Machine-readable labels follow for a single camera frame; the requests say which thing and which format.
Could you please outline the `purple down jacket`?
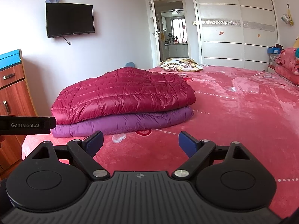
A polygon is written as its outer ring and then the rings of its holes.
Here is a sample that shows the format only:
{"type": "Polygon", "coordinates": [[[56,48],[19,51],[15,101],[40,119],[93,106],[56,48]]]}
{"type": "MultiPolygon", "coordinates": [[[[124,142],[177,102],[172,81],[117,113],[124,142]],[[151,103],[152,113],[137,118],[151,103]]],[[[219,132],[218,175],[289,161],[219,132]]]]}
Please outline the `purple down jacket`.
{"type": "Polygon", "coordinates": [[[188,121],[193,115],[191,107],[157,113],[110,115],[70,125],[57,125],[51,133],[56,138],[90,136],[96,131],[104,135],[115,135],[171,127],[188,121]]]}

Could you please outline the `crimson down jacket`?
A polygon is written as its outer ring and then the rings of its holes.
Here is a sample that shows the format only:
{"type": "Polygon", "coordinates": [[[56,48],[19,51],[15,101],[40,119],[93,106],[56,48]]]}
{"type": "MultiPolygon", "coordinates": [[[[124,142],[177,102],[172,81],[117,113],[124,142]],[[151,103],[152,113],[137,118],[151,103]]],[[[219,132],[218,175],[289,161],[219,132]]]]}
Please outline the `crimson down jacket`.
{"type": "Polygon", "coordinates": [[[166,112],[196,102],[194,90],[178,74],[124,67],[63,89],[51,107],[57,124],[93,118],[166,112]]]}

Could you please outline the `white bedroom door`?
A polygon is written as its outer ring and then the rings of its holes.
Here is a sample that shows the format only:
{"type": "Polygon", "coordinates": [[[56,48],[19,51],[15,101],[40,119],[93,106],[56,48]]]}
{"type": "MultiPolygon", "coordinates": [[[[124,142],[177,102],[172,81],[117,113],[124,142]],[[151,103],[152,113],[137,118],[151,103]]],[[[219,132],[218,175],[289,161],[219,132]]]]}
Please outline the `white bedroom door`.
{"type": "Polygon", "coordinates": [[[159,46],[159,32],[157,27],[157,17],[154,5],[154,0],[149,0],[149,29],[152,36],[152,63],[153,67],[158,67],[161,62],[160,46],[159,46]]]}

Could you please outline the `wooden dresser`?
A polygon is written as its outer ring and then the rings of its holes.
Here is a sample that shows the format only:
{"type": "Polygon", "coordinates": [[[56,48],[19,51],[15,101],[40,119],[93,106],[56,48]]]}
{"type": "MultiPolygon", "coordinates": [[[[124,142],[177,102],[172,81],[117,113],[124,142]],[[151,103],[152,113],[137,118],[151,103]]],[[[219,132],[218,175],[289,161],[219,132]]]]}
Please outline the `wooden dresser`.
{"type": "MultiPolygon", "coordinates": [[[[20,57],[20,63],[1,70],[1,115],[36,116],[21,50],[20,57]]],[[[7,136],[1,142],[1,178],[7,178],[22,161],[21,152],[25,137],[25,135],[7,136]]]]}

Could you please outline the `blue box on dresser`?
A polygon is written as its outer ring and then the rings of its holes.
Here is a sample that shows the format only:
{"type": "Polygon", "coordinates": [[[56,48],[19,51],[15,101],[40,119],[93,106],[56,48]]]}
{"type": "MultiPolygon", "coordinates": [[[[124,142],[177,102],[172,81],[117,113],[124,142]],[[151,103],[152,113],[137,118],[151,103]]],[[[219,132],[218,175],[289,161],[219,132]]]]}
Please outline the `blue box on dresser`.
{"type": "Polygon", "coordinates": [[[0,55],[0,70],[9,68],[21,62],[20,50],[14,50],[0,55]]]}

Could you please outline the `floral yellow pillow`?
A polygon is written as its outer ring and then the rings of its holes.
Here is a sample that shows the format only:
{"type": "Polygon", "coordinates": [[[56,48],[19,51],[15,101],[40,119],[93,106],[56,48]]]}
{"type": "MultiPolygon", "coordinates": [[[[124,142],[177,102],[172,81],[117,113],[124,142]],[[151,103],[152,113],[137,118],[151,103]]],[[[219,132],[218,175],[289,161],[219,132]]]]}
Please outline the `floral yellow pillow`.
{"type": "Polygon", "coordinates": [[[170,72],[199,72],[203,67],[191,58],[169,58],[160,63],[160,67],[170,72]]]}

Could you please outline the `pink folded quilt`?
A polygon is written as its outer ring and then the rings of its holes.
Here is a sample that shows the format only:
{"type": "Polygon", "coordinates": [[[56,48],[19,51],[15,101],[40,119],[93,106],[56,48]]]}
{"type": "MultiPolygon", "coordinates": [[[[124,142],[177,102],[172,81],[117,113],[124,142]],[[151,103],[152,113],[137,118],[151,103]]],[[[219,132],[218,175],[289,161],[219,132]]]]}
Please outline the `pink folded quilt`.
{"type": "Polygon", "coordinates": [[[299,84],[298,60],[295,58],[297,48],[286,48],[276,58],[275,72],[295,85],[299,84]]]}

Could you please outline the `blue round stool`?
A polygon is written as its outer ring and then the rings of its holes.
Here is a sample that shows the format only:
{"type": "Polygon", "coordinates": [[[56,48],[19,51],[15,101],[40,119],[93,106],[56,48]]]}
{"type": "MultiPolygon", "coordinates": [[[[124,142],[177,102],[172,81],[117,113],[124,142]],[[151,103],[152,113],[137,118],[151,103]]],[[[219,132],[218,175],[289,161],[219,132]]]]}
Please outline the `blue round stool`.
{"type": "Polygon", "coordinates": [[[128,63],[125,64],[125,67],[135,68],[135,64],[133,62],[128,62],[128,63]]]}

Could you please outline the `blue box by wardrobe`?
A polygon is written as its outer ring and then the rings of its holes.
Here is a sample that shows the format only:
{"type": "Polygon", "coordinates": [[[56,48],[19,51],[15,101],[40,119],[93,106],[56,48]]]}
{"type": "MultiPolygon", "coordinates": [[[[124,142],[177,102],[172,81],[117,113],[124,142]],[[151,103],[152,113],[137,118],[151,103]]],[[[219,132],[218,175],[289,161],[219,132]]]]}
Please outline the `blue box by wardrobe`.
{"type": "Polygon", "coordinates": [[[281,53],[281,49],[280,49],[280,48],[277,48],[277,47],[267,48],[267,53],[268,53],[268,54],[279,55],[279,54],[281,53]]]}

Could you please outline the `orange teal folded quilt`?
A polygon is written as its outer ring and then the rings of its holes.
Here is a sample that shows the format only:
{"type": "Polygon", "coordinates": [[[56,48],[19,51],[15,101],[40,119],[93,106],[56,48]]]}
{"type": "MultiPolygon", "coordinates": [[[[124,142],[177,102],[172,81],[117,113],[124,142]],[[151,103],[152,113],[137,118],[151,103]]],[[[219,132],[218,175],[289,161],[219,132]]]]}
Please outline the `orange teal folded quilt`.
{"type": "Polygon", "coordinates": [[[299,61],[299,48],[296,49],[295,58],[299,61]]]}

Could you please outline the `white sliding wardrobe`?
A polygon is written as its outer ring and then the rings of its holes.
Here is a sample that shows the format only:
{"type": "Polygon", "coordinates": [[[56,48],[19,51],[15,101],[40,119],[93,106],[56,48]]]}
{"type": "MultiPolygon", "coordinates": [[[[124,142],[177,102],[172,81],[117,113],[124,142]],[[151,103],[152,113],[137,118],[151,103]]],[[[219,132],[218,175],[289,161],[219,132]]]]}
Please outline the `white sliding wardrobe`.
{"type": "Polygon", "coordinates": [[[278,43],[272,0],[194,0],[203,64],[266,71],[278,43]]]}

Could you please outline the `black wall television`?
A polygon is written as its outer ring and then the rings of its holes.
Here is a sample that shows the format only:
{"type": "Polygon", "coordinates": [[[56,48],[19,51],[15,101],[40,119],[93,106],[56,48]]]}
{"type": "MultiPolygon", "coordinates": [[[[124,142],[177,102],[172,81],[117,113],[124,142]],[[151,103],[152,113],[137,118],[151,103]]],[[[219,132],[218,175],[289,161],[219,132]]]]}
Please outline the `black wall television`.
{"type": "Polygon", "coordinates": [[[47,3],[46,30],[48,38],[94,33],[93,6],[47,3]]]}

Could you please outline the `wall hanging ornament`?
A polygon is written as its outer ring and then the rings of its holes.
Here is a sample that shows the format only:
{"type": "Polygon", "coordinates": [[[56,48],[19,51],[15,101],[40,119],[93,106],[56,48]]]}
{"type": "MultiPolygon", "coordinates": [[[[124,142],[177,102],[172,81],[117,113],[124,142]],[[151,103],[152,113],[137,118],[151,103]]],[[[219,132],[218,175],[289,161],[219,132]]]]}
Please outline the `wall hanging ornament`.
{"type": "Polygon", "coordinates": [[[294,21],[292,19],[291,16],[291,12],[290,12],[290,6],[289,4],[287,4],[287,13],[283,14],[281,16],[281,20],[285,23],[285,24],[289,24],[290,26],[294,26],[294,21]]]}

